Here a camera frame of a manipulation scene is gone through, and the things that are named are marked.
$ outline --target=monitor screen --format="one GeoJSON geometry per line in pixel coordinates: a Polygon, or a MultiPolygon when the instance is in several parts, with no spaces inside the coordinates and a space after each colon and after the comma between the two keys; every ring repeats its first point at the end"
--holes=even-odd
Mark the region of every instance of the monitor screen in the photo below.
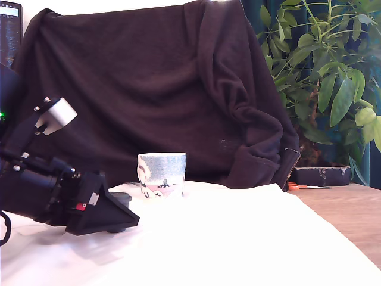
{"type": "Polygon", "coordinates": [[[0,1],[0,63],[11,67],[23,36],[21,5],[0,1]]]}

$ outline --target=white wall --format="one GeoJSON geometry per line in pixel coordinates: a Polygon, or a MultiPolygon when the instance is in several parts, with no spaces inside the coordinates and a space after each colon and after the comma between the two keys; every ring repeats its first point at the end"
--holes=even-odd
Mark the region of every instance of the white wall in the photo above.
{"type": "Polygon", "coordinates": [[[181,5],[191,0],[13,0],[24,12],[24,31],[39,11],[50,8],[58,14],[73,15],[181,5]]]}

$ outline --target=white tablecloth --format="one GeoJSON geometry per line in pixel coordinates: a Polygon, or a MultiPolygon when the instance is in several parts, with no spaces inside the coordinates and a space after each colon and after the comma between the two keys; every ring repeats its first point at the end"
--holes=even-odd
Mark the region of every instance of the white tablecloth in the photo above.
{"type": "Polygon", "coordinates": [[[137,227],[75,237],[10,214],[1,285],[381,285],[353,243],[277,185],[186,182],[177,203],[111,191],[133,196],[137,227]]]}

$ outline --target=scissors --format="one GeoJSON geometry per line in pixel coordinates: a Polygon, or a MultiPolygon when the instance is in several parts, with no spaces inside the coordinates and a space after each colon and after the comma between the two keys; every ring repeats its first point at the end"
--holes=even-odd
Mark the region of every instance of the scissors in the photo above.
{"type": "Polygon", "coordinates": [[[290,191],[295,191],[298,189],[330,189],[329,186],[307,186],[307,185],[298,185],[297,183],[288,183],[288,189],[290,191]]]}

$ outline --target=paper cup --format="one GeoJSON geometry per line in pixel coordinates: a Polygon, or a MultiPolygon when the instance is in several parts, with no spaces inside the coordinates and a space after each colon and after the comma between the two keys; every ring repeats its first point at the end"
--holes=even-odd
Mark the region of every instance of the paper cup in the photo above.
{"type": "Polygon", "coordinates": [[[138,177],[146,198],[182,197],[185,153],[138,155],[138,177]]]}

